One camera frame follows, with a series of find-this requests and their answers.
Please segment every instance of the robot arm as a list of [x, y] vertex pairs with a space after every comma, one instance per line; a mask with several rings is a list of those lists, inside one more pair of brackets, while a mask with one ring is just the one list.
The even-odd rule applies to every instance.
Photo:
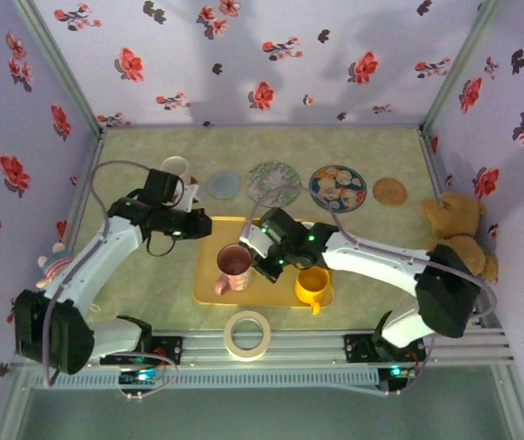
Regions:
[[[334, 225], [296, 222], [279, 208], [267, 211], [257, 225], [240, 236], [242, 245], [253, 254], [255, 270], [271, 282], [276, 282], [289, 264], [299, 269], [320, 266], [366, 275], [414, 297], [408, 307], [383, 316], [375, 331], [377, 344], [403, 348], [432, 333], [449, 337], [464, 334], [479, 287], [413, 260], [435, 261], [469, 273], [450, 248], [439, 245], [428, 252], [353, 239], [355, 243]], [[372, 250], [379, 248], [389, 252]]]
[[211, 219], [203, 209], [192, 209], [197, 191], [197, 184], [184, 187], [178, 176], [150, 170], [143, 189], [111, 206], [107, 234], [107, 225], [103, 225], [71, 264], [45, 286], [45, 291], [26, 290], [16, 298], [16, 352], [36, 361], [42, 359], [42, 323], [58, 289], [62, 293], [50, 321], [53, 368], [74, 374], [91, 358], [136, 347], [144, 351], [151, 337], [148, 324], [127, 316], [88, 324], [84, 317], [115, 269], [152, 233], [174, 240], [211, 234]]

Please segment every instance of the masking tape roll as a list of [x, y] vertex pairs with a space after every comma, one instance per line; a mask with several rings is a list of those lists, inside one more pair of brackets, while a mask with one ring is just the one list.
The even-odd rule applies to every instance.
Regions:
[[[255, 321], [260, 325], [262, 329], [262, 341], [260, 344], [251, 348], [249, 350], [244, 350], [243, 348], [238, 347], [235, 342], [232, 333], [234, 332], [234, 327], [237, 323], [251, 320]], [[258, 360], [264, 356], [270, 347], [270, 324], [267, 319], [262, 316], [260, 313], [252, 312], [249, 310], [244, 310], [243, 312], [238, 312], [227, 321], [227, 324], [224, 328], [224, 344], [227, 351], [234, 359], [241, 360], [242, 362], [252, 362], [253, 360]]]

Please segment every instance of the teddy bear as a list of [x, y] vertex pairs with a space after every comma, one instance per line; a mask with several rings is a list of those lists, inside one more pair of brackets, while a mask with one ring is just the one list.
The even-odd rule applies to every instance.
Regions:
[[39, 280], [36, 287], [44, 289], [49, 282], [71, 264], [73, 258], [72, 252], [67, 250], [62, 243], [55, 243], [52, 247], [52, 255], [38, 258], [38, 266], [44, 272], [45, 278]]
[[486, 215], [486, 209], [478, 199], [462, 192], [445, 192], [440, 202], [423, 200], [419, 208], [431, 224], [435, 237], [435, 242], [427, 246], [428, 250], [435, 249], [438, 244], [448, 246], [472, 275], [480, 275], [487, 281], [497, 280], [497, 258], [474, 240], [480, 219]]

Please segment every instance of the round coaster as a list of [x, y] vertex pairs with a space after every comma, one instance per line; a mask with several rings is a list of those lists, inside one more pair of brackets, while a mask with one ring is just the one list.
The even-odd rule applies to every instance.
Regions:
[[[336, 213], [354, 211], [366, 199], [366, 182], [362, 176], [343, 165], [319, 168], [311, 176], [309, 188], [327, 200]], [[315, 197], [313, 200], [325, 209]]]
[[405, 185], [389, 177], [377, 181], [372, 189], [372, 194], [385, 206], [401, 206], [409, 197]]
[[[247, 195], [257, 202], [267, 192], [282, 185], [301, 185], [300, 175], [283, 162], [263, 162], [255, 166], [246, 176]], [[266, 208], [292, 204], [300, 190], [283, 190], [262, 203]]]
[[216, 199], [231, 199], [242, 187], [242, 178], [231, 171], [219, 171], [207, 181], [207, 192]]

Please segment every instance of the metal frame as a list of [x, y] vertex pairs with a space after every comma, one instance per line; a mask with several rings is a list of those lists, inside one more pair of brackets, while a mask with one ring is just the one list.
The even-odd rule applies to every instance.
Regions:
[[[74, 80], [66, 61], [43, 21], [38, 10], [29, 0], [13, 0], [16, 8], [30, 26], [49, 59], [61, 82], [71, 95], [75, 104], [84, 115], [88, 125], [97, 136], [97, 144], [90, 152], [85, 164], [85, 178], [80, 184], [77, 197], [69, 217], [70, 228], [66, 244], [73, 249], [82, 222], [83, 213], [90, 195], [90, 175], [101, 156], [105, 132], [98, 127], [93, 112], [81, 89]], [[456, 86], [472, 51], [482, 38], [484, 28], [503, 0], [486, 0], [480, 9], [475, 25], [456, 57], [450, 75], [442, 85], [423, 124], [402, 126], [418, 129], [423, 156], [431, 175], [431, 184], [435, 195], [439, 197], [443, 185], [439, 171], [431, 157], [431, 126], [442, 109], [447, 96]], [[496, 319], [486, 322], [497, 326]], [[343, 347], [343, 335], [366, 334], [369, 331], [274, 331], [268, 352], [257, 362], [243, 363], [234, 360], [224, 348], [222, 331], [164, 332], [158, 336], [183, 336], [183, 358], [180, 373], [185, 379], [179, 388], [235, 388], [253, 386], [330, 386], [347, 390], [358, 386], [373, 384], [378, 367], [391, 367], [390, 364], [377, 365], [347, 364]], [[235, 339], [246, 341], [254, 336], [237, 335]], [[426, 338], [425, 345], [430, 343]], [[497, 382], [497, 391], [501, 400], [512, 438], [524, 440], [524, 393], [521, 391], [518, 376], [508, 341], [501, 328], [481, 328], [474, 326], [466, 331], [463, 338], [450, 339], [436, 337], [428, 368], [442, 366], [490, 366]], [[118, 368], [100, 367], [89, 364], [79, 375], [63, 376], [60, 389], [97, 389], [98, 387], [117, 388], [117, 383], [110, 377], [119, 374]], [[40, 388], [39, 365], [27, 360], [17, 365], [7, 382], [2, 397], [3, 408], [0, 418], [0, 439], [16, 438], [19, 421], [26, 408], [29, 393]]]
[[30, 0], [13, 0], [13, 3], [17, 12], [22, 16], [24, 23], [32, 31], [34, 40], [39, 44], [42, 54], [57, 74], [63, 87], [66, 89], [67, 95], [71, 97], [85, 122], [98, 138], [101, 134], [101, 128], [99, 128], [87, 98], [85, 98], [67, 61], [60, 53], [58, 45], [44, 24], [38, 9]]
[[431, 129], [433, 122], [439, 115], [443, 105], [445, 104], [445, 101], [447, 101], [449, 94], [457, 85], [457, 81], [462, 75], [462, 72], [472, 59], [472, 53], [479, 42], [482, 40], [488, 23], [503, 3], [503, 0], [485, 0], [484, 3], [480, 5], [478, 17], [476, 18], [470, 33], [466, 37], [464, 44], [457, 53], [449, 75], [443, 82], [441, 89], [433, 100], [433, 104], [431, 105], [429, 112], [425, 116], [425, 119], [422, 123], [422, 128], [424, 131], [429, 131]]

